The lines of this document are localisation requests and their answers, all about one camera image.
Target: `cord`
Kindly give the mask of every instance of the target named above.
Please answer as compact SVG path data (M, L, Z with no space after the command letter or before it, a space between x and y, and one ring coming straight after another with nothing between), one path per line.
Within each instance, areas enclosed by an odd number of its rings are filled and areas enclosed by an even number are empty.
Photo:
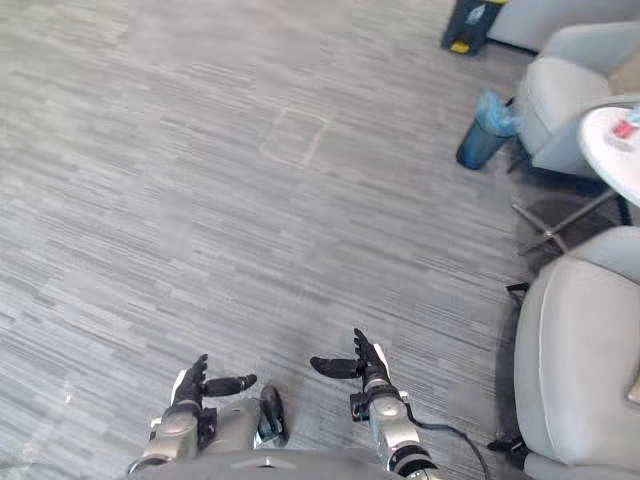
M431 431L440 431L440 432L451 432L455 435L458 435L462 438L473 450L473 453L476 454L478 460L480 461L480 465L482 466L482 471L484 472L485 480L491 480L491 472L489 472L489 467L487 466L487 462L484 460L482 453L478 450L478 447L469 439L469 436L461 430L458 430L451 425L446 425L444 423L425 423L419 420L416 420L416 417L413 416L413 411L411 410L411 405L409 402L404 403L407 408L407 417L415 426L422 428L423 430L431 430Z

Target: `dark blue container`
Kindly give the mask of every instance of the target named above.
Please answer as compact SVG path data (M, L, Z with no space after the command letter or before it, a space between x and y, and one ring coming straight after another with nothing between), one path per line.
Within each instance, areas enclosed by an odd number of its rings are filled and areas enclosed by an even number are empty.
M476 118L467 131L458 151L458 163L472 170L482 168L504 143L517 133L518 119L500 97L485 92L476 108Z

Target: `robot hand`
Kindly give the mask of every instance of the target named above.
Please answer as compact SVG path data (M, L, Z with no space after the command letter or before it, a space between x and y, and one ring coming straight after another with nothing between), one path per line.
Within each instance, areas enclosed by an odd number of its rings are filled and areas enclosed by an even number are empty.
M363 382L371 379L384 380L391 383L387 366L379 355L379 350L372 344L361 330L353 330L357 360L343 358L311 358L311 366L320 374L329 378L345 379L363 377Z

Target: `chair armrest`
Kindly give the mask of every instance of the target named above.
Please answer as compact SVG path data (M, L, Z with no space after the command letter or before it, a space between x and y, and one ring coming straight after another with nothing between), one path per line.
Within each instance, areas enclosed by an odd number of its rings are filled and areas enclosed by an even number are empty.
M640 284L640 228L615 227L583 243L568 255L618 273Z
M558 30L541 55L610 75L640 48L640 22L574 25Z

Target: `light gray chair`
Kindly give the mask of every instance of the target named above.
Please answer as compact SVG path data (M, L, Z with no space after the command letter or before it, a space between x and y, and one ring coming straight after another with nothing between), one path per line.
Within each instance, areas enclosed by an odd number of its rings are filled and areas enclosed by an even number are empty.
M514 383L533 452L525 473L639 480L639 366L640 228L617 227L543 268L524 299Z
M556 32L520 82L520 139L535 167L596 177L580 153L583 115L640 102L640 21L576 25Z

